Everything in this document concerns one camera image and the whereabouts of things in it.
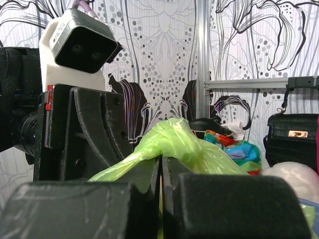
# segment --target black bracket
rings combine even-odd
[[[131,152],[120,94],[57,84],[38,110],[34,181],[89,179]]]
[[[309,88],[319,90],[319,78],[317,76],[290,77],[286,85],[287,91],[293,91],[296,88]]]

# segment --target red clip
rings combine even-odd
[[[46,111],[50,111],[51,108],[52,108],[51,104],[52,104],[52,89],[53,89],[53,85],[48,85],[47,89],[48,89],[48,92],[49,92],[49,96],[48,96],[48,101],[47,101],[47,103],[45,105],[45,110]]]

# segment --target screw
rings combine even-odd
[[[84,165],[85,165],[85,162],[81,158],[78,158],[77,160],[75,160],[76,167],[82,168],[82,167],[84,167]]]

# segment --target camera strap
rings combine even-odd
[[[6,73],[0,95],[0,132],[7,131],[7,127],[13,119],[14,95],[21,73],[21,53],[12,48],[5,49]]]

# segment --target patterned wallpaper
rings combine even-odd
[[[71,0],[0,0],[0,46],[37,47],[48,22]],[[124,50],[103,73],[106,90],[125,97],[125,121],[135,146],[157,121],[195,118],[196,0],[95,0],[98,17]],[[0,205],[32,180],[22,152],[0,153]]]
[[[318,75],[318,0],[210,0],[212,80]],[[210,115],[243,122],[246,139],[263,155],[267,120],[281,107],[285,89],[219,89]],[[298,89],[287,113],[319,113],[317,91]]]

